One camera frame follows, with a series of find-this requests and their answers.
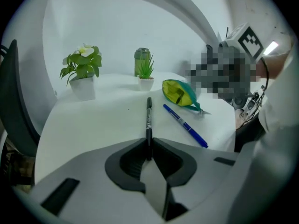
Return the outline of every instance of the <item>black marker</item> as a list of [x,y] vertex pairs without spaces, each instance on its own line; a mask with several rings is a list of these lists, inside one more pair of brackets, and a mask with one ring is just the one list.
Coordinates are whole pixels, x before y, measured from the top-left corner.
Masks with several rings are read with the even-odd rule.
[[153,131],[151,128],[151,97],[148,97],[148,102],[146,106],[146,139],[147,139],[147,160],[151,160],[152,157],[152,146],[151,142],[153,139]]

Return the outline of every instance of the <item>green pouch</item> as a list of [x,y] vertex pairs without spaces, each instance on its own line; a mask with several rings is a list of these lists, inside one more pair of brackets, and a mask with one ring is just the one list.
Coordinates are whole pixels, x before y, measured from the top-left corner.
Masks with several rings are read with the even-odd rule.
[[169,101],[189,110],[203,112],[194,90],[188,83],[179,80],[164,80],[162,90]]

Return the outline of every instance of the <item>white plant pot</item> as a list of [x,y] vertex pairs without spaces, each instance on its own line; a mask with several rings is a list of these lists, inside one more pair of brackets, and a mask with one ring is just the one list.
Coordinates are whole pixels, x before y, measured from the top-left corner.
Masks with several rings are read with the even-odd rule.
[[154,78],[144,80],[144,79],[140,79],[138,76],[139,89],[141,91],[150,91],[150,89],[153,87],[154,81],[155,81]]
[[93,75],[93,73],[89,73],[89,77],[87,78],[78,79],[76,76],[70,80],[71,89],[79,100],[87,101],[95,99]]

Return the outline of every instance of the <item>green bottle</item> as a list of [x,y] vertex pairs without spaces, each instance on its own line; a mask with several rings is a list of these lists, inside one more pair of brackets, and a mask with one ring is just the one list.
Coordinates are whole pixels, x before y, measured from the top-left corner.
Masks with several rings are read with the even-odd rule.
[[139,75],[139,66],[140,66],[140,57],[141,57],[141,52],[142,52],[142,57],[143,59],[146,58],[146,55],[149,53],[150,56],[150,51],[147,48],[143,48],[140,47],[136,50],[136,52],[134,53],[134,58],[135,58],[135,71],[134,71],[134,75],[137,77]]

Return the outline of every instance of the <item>white table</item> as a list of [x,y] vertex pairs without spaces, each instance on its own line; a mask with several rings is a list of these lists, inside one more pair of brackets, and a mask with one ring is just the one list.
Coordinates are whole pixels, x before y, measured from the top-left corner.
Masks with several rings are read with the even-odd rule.
[[162,81],[184,80],[174,73],[154,73],[149,92],[138,90],[134,76],[108,74],[95,78],[96,99],[79,101],[71,89],[59,97],[44,126],[36,155],[35,179],[46,175],[75,156],[119,142],[145,137],[146,102],[152,97],[153,137],[200,147],[195,139],[163,108],[167,104],[196,130],[210,149],[233,152],[234,109],[221,99],[202,94],[198,102],[212,115],[200,117],[166,100]]

